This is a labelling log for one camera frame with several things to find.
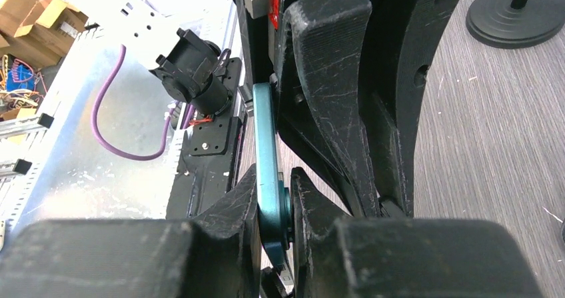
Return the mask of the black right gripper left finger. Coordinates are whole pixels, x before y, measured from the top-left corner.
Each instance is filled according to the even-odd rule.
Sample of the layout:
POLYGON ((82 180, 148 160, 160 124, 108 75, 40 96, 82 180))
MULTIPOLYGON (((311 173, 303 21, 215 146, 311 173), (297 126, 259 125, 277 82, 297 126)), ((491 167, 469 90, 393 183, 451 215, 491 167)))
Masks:
POLYGON ((258 297, 257 174, 190 219, 59 219, 1 258, 2 297, 258 297))

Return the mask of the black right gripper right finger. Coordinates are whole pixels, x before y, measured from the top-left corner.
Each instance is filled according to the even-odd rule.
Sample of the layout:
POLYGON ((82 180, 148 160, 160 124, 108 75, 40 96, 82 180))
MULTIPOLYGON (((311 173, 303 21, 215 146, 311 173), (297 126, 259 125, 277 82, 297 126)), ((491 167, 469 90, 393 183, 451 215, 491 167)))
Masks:
POLYGON ((356 218, 291 171, 296 297, 541 297, 514 238, 483 220, 356 218))

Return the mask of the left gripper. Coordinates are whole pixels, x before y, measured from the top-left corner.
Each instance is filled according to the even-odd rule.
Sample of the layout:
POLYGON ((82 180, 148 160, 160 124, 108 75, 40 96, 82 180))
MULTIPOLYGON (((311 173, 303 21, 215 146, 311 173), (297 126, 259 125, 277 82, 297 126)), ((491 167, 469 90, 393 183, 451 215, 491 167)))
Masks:
POLYGON ((281 139, 355 216, 378 217, 358 74, 370 0, 234 0, 247 80, 278 80, 281 139))

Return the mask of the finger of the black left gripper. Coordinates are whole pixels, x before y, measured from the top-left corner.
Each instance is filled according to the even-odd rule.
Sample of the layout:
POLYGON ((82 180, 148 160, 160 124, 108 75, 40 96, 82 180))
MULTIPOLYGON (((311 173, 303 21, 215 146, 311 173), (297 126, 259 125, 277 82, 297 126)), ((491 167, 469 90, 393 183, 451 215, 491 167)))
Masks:
POLYGON ((380 199, 414 215, 414 151, 428 71, 460 0, 370 0, 360 115, 380 199))

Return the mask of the dark green-edged smartphone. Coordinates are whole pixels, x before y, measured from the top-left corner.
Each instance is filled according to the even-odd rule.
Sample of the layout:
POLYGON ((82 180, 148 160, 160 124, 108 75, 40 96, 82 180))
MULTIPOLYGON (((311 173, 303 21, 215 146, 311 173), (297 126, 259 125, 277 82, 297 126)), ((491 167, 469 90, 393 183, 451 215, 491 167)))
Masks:
POLYGON ((282 284, 294 284, 286 252, 292 231, 291 204, 279 177, 272 89, 269 83, 253 85, 255 154, 259 231, 263 249, 282 284))

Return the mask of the black phone stand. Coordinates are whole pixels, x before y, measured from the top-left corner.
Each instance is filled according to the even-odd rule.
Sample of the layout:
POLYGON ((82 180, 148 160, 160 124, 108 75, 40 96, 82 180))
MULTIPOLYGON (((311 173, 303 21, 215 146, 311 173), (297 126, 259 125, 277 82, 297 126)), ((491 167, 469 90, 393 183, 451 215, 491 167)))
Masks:
POLYGON ((474 0, 466 15, 468 32, 499 49, 539 45, 564 26, 564 0, 474 0))

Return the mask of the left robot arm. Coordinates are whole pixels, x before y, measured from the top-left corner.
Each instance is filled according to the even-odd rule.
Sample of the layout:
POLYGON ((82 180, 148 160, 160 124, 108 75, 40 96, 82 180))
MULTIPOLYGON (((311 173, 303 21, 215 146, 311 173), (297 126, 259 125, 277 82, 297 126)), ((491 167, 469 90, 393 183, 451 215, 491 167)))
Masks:
MULTIPOLYGON (((220 115, 220 49, 143 0, 65 0, 114 33, 174 99, 220 115)), ((253 88, 257 165, 278 135, 355 216, 381 201, 414 210, 414 150, 426 77, 460 0, 231 0, 253 88)))

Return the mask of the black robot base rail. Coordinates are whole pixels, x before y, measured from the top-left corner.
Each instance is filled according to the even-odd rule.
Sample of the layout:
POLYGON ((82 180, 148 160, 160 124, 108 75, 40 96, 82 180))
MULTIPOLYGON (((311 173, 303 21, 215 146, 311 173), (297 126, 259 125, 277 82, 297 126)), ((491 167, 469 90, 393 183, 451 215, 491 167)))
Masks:
POLYGON ((219 116, 196 112, 184 133, 167 219, 198 215, 237 183, 247 122, 238 90, 242 66, 239 58, 231 58, 220 76, 233 94, 231 108, 219 116))

